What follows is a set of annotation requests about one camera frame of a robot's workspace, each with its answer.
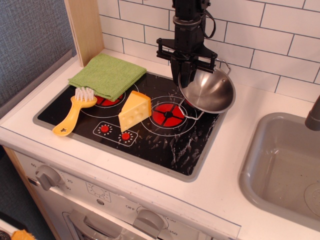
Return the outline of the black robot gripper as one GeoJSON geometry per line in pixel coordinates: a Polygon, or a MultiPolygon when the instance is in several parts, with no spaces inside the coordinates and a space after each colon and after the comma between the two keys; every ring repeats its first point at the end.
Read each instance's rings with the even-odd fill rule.
{"type": "Polygon", "coordinates": [[[204,45],[208,37],[205,19],[175,19],[173,23],[174,38],[158,38],[156,56],[170,61],[173,82],[178,85],[180,74],[181,87],[186,88],[194,80],[197,70],[214,71],[217,54],[204,45]]]}

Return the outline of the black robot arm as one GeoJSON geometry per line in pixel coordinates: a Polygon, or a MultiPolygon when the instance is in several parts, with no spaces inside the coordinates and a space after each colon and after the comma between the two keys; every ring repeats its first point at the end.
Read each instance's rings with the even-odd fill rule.
{"type": "Polygon", "coordinates": [[[214,36],[216,26],[210,35],[206,34],[206,19],[215,19],[207,11],[209,0],[174,0],[174,38],[158,38],[157,57],[169,60],[173,81],[181,88],[193,82],[196,71],[212,73],[218,54],[204,45],[205,39],[214,36]]]}

